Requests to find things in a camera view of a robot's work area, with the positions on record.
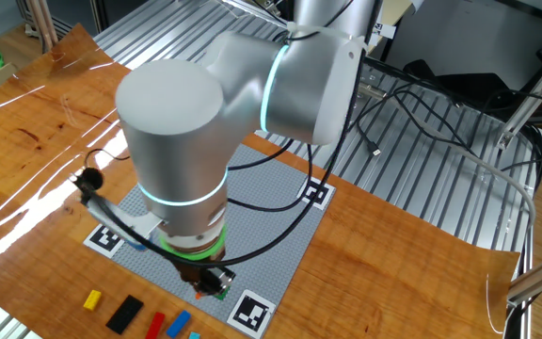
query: black cable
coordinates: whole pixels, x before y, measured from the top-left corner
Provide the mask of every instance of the black cable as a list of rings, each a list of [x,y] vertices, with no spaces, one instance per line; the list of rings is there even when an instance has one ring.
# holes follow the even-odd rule
[[[514,165],[510,165],[504,169],[501,169],[501,171],[506,171],[506,170],[510,170],[512,168],[515,168],[515,167],[518,167],[518,166],[523,166],[523,165],[532,165],[532,164],[536,164],[536,163],[539,163],[542,161],[542,158],[540,159],[535,159],[535,160],[528,160],[528,161],[522,161],[522,162],[518,162]]]
[[[290,204],[288,204],[286,206],[283,206],[283,207],[261,207],[261,206],[256,206],[256,205],[249,204],[249,203],[246,203],[246,202],[239,202],[236,199],[232,199],[232,198],[227,198],[227,201],[229,203],[233,203],[235,205],[245,207],[247,209],[251,209],[251,210],[254,210],[254,211],[258,211],[258,212],[269,212],[269,213],[285,212],[287,210],[290,210],[290,209],[298,206],[298,204],[300,202],[302,202],[302,199],[307,196],[307,192],[309,191],[309,186],[311,186],[311,179],[312,179],[312,148],[311,148],[310,144],[307,144],[307,154],[308,154],[308,158],[309,158],[309,174],[307,175],[307,181],[306,181],[306,184],[305,184],[305,188],[302,191],[302,193],[300,194],[300,196],[298,198],[296,198],[296,200],[291,202]]]
[[[294,143],[294,140],[293,139],[290,139],[288,140],[288,142],[285,144],[285,146],[283,146],[281,148],[281,150],[267,156],[266,158],[263,158],[261,160],[257,160],[255,162],[251,162],[249,164],[244,164],[244,165],[238,165],[238,166],[229,166],[227,168],[227,170],[244,170],[244,169],[249,169],[249,168],[253,168],[255,166],[259,166],[259,165],[262,165],[264,164],[265,162],[267,161],[271,161],[275,158],[277,158],[278,156],[280,156],[282,153],[288,151],[288,149],[290,148],[290,146],[292,146],[292,144]]]
[[[114,155],[110,154],[110,152],[107,151],[107,150],[105,150],[105,149],[92,149],[92,150],[90,150],[89,152],[87,152],[87,154],[85,155],[85,160],[84,160],[84,162],[83,162],[83,165],[85,166],[85,168],[88,167],[89,157],[90,157],[92,154],[96,153],[96,152],[104,152],[104,153],[110,155],[114,160],[118,160],[118,161],[128,160],[128,159],[131,158],[130,155],[123,156],[123,157],[117,157],[117,156],[114,156]]]
[[[470,152],[471,154],[473,154],[475,157],[478,157],[478,155],[476,155],[476,153],[474,153],[474,151],[471,150],[471,147],[470,145],[468,145],[458,134],[457,132],[455,131],[455,129],[452,127],[452,125],[450,123],[448,123],[444,118],[442,118],[434,109],[432,109],[432,107],[430,107],[430,105],[428,105],[420,96],[418,96],[417,94],[413,93],[412,91],[410,90],[400,90],[398,92],[395,92],[395,94],[399,94],[399,93],[405,93],[405,94],[408,94],[408,95],[411,95],[412,97],[414,97],[415,99],[417,99],[417,101],[422,104],[422,106],[424,106],[428,112],[430,112],[430,114],[432,114],[433,116],[435,116],[438,120],[440,120],[440,122],[442,122],[446,127],[447,129],[453,134],[453,136],[457,139],[457,141],[459,141],[459,146],[465,148],[468,152]]]
[[[273,37],[273,39],[271,40],[272,42],[279,42],[279,38],[281,37],[284,37],[288,35],[288,31],[281,31],[279,32],[278,34],[275,35],[275,37]]]
[[[405,113],[411,118],[411,122],[413,122],[413,124],[415,124],[415,126],[420,130],[420,132],[422,132],[423,135],[425,135],[427,137],[430,137],[430,138],[432,138],[433,140],[436,140],[436,141],[440,141],[440,142],[444,142],[444,143],[448,143],[448,144],[451,144],[451,145],[455,145],[455,146],[465,148],[466,150],[468,150],[468,152],[472,153],[470,151],[470,148],[466,144],[461,144],[459,142],[452,141],[452,140],[449,140],[449,139],[445,139],[445,138],[442,138],[442,137],[435,137],[435,136],[429,134],[425,129],[423,129],[423,127],[421,127],[418,124],[418,122],[415,120],[415,118],[413,118],[413,113],[411,113],[409,111],[409,109],[405,106],[405,103],[403,103],[403,101],[401,99],[399,99],[398,97],[395,97],[395,99],[396,99],[396,101],[399,102],[399,104],[401,105],[403,110],[405,110]]]
[[[338,12],[336,12],[336,14],[334,14],[334,16],[331,17],[331,19],[329,19],[329,21],[326,24],[324,24],[324,27],[329,27],[331,24],[333,24],[336,21],[336,19],[338,19],[338,17],[340,17],[344,13],[344,11],[348,9],[350,4],[352,4],[352,3],[353,3],[353,0],[349,0],[346,3],[346,5],[344,5],[342,8],[340,8],[340,10]],[[306,36],[296,37],[296,38],[287,38],[286,40],[288,40],[288,41],[304,40],[304,39],[314,37],[317,34],[319,34],[319,32],[312,32],[310,34],[307,34]]]
[[[408,95],[411,95],[413,96],[415,99],[417,99],[422,105],[424,105],[428,111],[434,115],[435,117],[437,117],[437,119],[439,119],[445,126],[447,126],[447,128],[451,131],[451,133],[453,133],[454,137],[457,139],[457,141],[452,141],[452,140],[449,140],[449,139],[444,139],[444,138],[441,138],[441,137],[434,137],[432,136],[431,134],[429,134],[428,132],[425,131],[425,129],[423,129],[423,127],[421,127],[416,121],[415,119],[413,118],[413,113],[411,113],[407,107],[405,106],[405,104],[403,103],[402,99],[399,99],[397,97],[398,94],[408,94]],[[466,144],[465,141],[463,141],[463,139],[457,134],[457,132],[455,131],[455,129],[452,127],[452,125],[450,123],[448,123],[444,118],[442,118],[434,109],[432,109],[432,107],[430,107],[428,104],[426,104],[423,99],[421,97],[419,97],[417,94],[409,91],[409,90],[399,90],[399,91],[395,91],[394,93],[392,94],[389,94],[387,96],[385,96],[382,100],[380,100],[379,102],[375,103],[373,106],[371,106],[370,108],[368,108],[367,110],[365,111],[362,111],[359,116],[355,119],[355,121],[353,122],[353,124],[351,124],[348,128],[348,131],[352,130],[354,127],[357,127],[359,129],[359,131],[365,135],[362,127],[359,125],[360,121],[367,115],[369,114],[370,112],[372,112],[376,107],[378,107],[379,105],[382,105],[383,103],[386,103],[389,99],[391,98],[394,98],[396,99],[399,104],[402,106],[403,110],[405,110],[405,112],[407,113],[407,115],[411,118],[411,120],[413,121],[413,124],[415,124],[415,126],[420,130],[420,132],[422,132],[422,134],[424,134],[425,136],[427,137],[430,137],[432,138],[433,140],[436,140],[436,141],[439,141],[439,142],[445,142],[445,143],[448,143],[448,144],[452,144],[452,145],[455,145],[455,146],[459,146],[459,147],[462,147],[464,149],[466,149],[468,152],[470,152],[471,154],[473,154],[474,156],[478,157],[478,155],[476,155],[476,153],[471,149],[471,147],[469,145]]]

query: wooden table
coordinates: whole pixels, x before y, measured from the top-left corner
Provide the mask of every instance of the wooden table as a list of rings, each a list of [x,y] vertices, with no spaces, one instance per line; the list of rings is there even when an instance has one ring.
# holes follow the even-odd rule
[[[144,337],[155,312],[167,327],[183,309],[193,318],[182,338],[241,337],[82,245],[97,222],[66,178],[86,150],[118,145],[113,97],[126,73],[77,27],[0,88],[0,306],[45,338],[116,338],[104,324],[131,294],[145,305],[124,337]],[[278,149],[254,136],[244,144]],[[278,160],[307,168],[289,153]],[[130,162],[104,175],[113,202],[136,184]],[[501,338],[517,253],[475,248],[335,176],[329,183],[336,194],[265,338]],[[103,293],[94,313],[82,307],[92,289]]]

